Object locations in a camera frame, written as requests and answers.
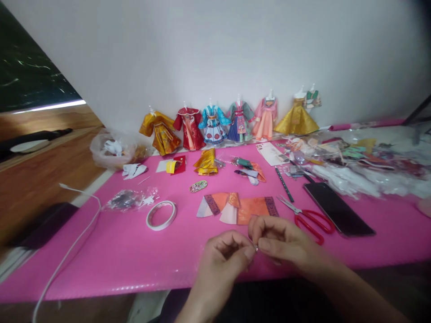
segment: white wall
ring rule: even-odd
[[[407,0],[2,0],[110,127],[137,131],[148,105],[226,109],[269,89],[279,115],[316,83],[320,126],[409,114],[431,60]]]

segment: yellow dress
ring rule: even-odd
[[[153,147],[158,150],[161,156],[173,153],[175,149],[181,144],[179,139],[173,131],[174,121],[160,112],[154,114],[147,114],[144,122],[139,130],[143,135],[150,137],[154,130]]]
[[[193,165],[197,167],[194,171],[198,172],[199,175],[215,175],[219,172],[219,169],[214,162],[216,158],[216,150],[211,148],[209,150],[203,150],[201,157]]]
[[[306,135],[319,130],[319,126],[314,122],[307,111],[305,111],[303,107],[304,100],[305,98],[294,99],[292,109],[274,128],[275,132],[280,132],[285,135]]]

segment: black pen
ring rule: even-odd
[[[287,186],[286,186],[286,183],[284,182],[283,178],[281,177],[280,171],[278,170],[277,166],[275,166],[275,171],[277,172],[278,177],[280,178],[281,183],[282,183],[282,184],[283,184],[283,186],[284,186],[284,190],[286,191],[287,196],[289,197],[289,200],[290,200],[292,203],[293,203],[293,202],[295,202],[295,200],[293,199],[292,195],[291,195],[291,194],[290,194],[290,192],[289,192],[289,189],[288,189],[288,188],[287,188]]]
[[[301,166],[298,166],[298,165],[296,165],[295,164],[295,162],[294,161],[289,161],[293,166],[296,166],[296,167],[298,167],[300,170],[302,170],[303,172],[304,172],[304,177],[310,182],[310,183],[315,183],[315,181],[309,176],[309,175],[307,175],[305,172],[309,172],[309,173],[311,173],[308,169],[305,169],[305,168],[303,168],[303,167],[301,167]]]

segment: black phone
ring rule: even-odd
[[[376,234],[328,184],[308,183],[304,184],[304,189],[342,235],[354,237]]]

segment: white plate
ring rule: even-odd
[[[41,144],[41,143],[43,143],[45,141],[48,141],[48,140],[44,139],[44,140],[29,141],[29,142],[26,142],[26,143],[22,143],[22,144],[13,146],[10,149],[10,151],[13,152],[13,153],[21,153],[21,152],[24,152],[26,150],[29,150],[29,149],[31,149],[31,148],[39,145],[39,144]]]

